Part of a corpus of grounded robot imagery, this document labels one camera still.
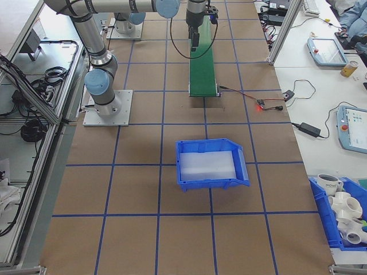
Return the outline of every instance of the cup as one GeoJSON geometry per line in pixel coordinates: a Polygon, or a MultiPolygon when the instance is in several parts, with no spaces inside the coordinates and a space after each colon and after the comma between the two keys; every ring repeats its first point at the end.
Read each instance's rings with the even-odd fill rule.
{"type": "Polygon", "coordinates": [[[317,184],[326,191],[328,196],[334,196],[337,191],[342,191],[343,189],[343,182],[341,180],[327,174],[319,174],[317,176],[317,184]]]}

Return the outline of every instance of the person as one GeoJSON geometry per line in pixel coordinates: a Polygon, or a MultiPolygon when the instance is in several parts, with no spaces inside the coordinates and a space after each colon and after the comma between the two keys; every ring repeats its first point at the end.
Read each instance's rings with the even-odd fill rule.
{"type": "Polygon", "coordinates": [[[354,6],[340,16],[339,23],[341,37],[367,35],[367,0],[356,0],[354,6]]]}

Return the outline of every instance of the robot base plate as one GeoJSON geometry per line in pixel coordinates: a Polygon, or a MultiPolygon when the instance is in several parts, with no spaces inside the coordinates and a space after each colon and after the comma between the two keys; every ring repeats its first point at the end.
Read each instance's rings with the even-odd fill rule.
{"type": "MultiPolygon", "coordinates": [[[[100,116],[96,109],[90,108],[85,112],[83,126],[128,126],[132,102],[132,90],[116,90],[116,96],[121,99],[121,111],[112,116],[100,116]]],[[[88,105],[93,105],[91,97],[88,105]]]]}
{"type": "Polygon", "coordinates": [[[108,28],[108,32],[106,35],[107,40],[141,40],[143,33],[143,23],[136,25],[135,30],[129,34],[118,33],[116,30],[112,31],[113,28],[111,26],[115,25],[115,19],[111,18],[110,27],[108,28]]]}

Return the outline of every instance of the robotic arm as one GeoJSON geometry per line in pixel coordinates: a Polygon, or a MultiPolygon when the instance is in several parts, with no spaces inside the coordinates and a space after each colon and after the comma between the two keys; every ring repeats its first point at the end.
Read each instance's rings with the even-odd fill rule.
{"type": "Polygon", "coordinates": [[[87,73],[85,86],[91,94],[99,115],[108,116],[120,111],[121,102],[112,88],[117,71],[117,60],[106,49],[99,34],[93,13],[118,13],[117,20],[127,19],[141,23],[145,12],[158,12],[164,18],[174,17],[179,0],[44,0],[57,14],[70,16],[94,70],[87,73]]]}
{"type": "Polygon", "coordinates": [[[212,24],[217,24],[218,10],[206,0],[188,0],[186,10],[186,23],[189,26],[189,39],[191,39],[191,51],[195,52],[199,46],[200,34],[198,28],[204,21],[204,16],[210,16],[212,24]]]}

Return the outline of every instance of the white table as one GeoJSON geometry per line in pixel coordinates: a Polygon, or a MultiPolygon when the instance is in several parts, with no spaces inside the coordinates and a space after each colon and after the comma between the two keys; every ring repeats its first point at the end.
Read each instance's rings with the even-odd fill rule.
{"type": "MultiPolygon", "coordinates": [[[[320,18],[330,19],[332,24],[339,26],[330,5],[325,0],[316,1],[321,12],[320,18]]],[[[299,25],[308,18],[300,11],[293,25],[299,25]]],[[[311,99],[297,99],[287,110],[292,122],[311,124],[321,129],[322,136],[327,135],[325,120],[329,110],[340,102],[347,101],[367,109],[367,90],[362,84],[367,82],[367,69],[359,56],[347,55],[349,60],[357,61],[359,67],[352,76],[345,78],[340,75],[340,68],[317,66],[306,46],[307,39],[312,34],[319,38],[335,38],[334,33],[337,31],[336,27],[319,19],[310,19],[302,26],[292,28],[274,64],[282,92],[292,90],[297,79],[307,79],[316,87],[317,91],[311,99]]],[[[295,97],[308,97],[312,92],[313,89],[307,82],[296,83],[295,97]]],[[[330,114],[327,125],[330,137],[326,140],[316,139],[294,128],[307,174],[312,176],[327,173],[352,179],[366,178],[367,154],[342,149],[335,128],[336,110],[330,114]]],[[[367,263],[366,252],[331,249],[331,253],[338,265],[367,263]]]]}
{"type": "Polygon", "coordinates": [[[43,3],[43,0],[0,0],[2,55],[11,60],[19,51],[43,3]]]}

